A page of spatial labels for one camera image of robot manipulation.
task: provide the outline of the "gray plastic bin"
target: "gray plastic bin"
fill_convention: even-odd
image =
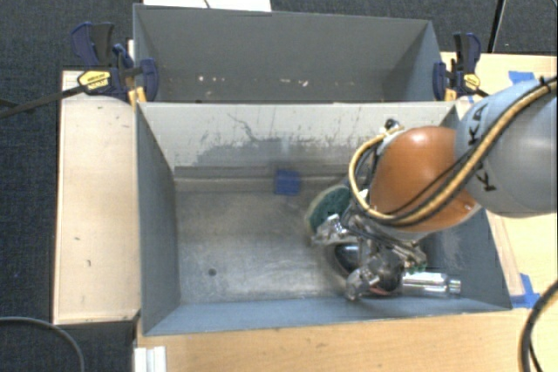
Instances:
[[[134,43],[161,75],[137,114],[147,335],[511,308],[484,213],[425,241],[431,268],[462,280],[448,300],[346,301],[303,225],[386,119],[451,122],[430,101],[430,23],[135,5]],[[285,169],[296,195],[276,193]]]

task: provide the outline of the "small blue object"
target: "small blue object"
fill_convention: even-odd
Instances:
[[[275,177],[275,194],[298,195],[300,193],[300,173],[278,169]]]
[[[508,76],[509,80],[512,81],[514,85],[534,79],[534,73],[531,71],[509,71]]]
[[[514,308],[533,308],[541,295],[533,291],[529,276],[520,273],[520,277],[521,282],[523,282],[523,288],[525,288],[525,294],[523,296],[511,296],[512,305]]]

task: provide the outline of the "black cable on floor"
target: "black cable on floor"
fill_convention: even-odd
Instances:
[[[47,328],[52,333],[60,335],[64,340],[66,340],[71,345],[71,348],[73,348],[74,352],[76,352],[76,355],[78,356],[78,360],[79,360],[79,371],[80,372],[85,372],[84,354],[81,351],[81,348],[79,347],[79,345],[76,343],[76,340],[74,340],[68,332],[66,332],[65,330],[63,330],[59,326],[55,326],[54,324],[50,324],[47,321],[37,320],[35,318],[27,318],[27,317],[24,317],[24,316],[0,317],[0,325],[2,325],[2,324],[4,324],[4,325],[14,324],[14,323],[15,324],[30,324],[30,325],[38,326],[40,328]]]

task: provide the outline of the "dark carpet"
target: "dark carpet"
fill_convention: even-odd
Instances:
[[[24,102],[59,88],[72,55],[69,32],[84,21],[110,21],[114,40],[132,35],[140,0],[0,0],[0,98]],[[496,0],[272,0],[274,10],[432,20],[442,50],[455,31],[472,31],[486,48]],[[498,52],[556,54],[550,0],[508,0]],[[49,320],[56,215],[58,108],[0,122],[0,316]],[[71,328],[87,370],[131,368],[132,325]],[[27,327],[0,328],[0,370],[76,370],[60,340]]]

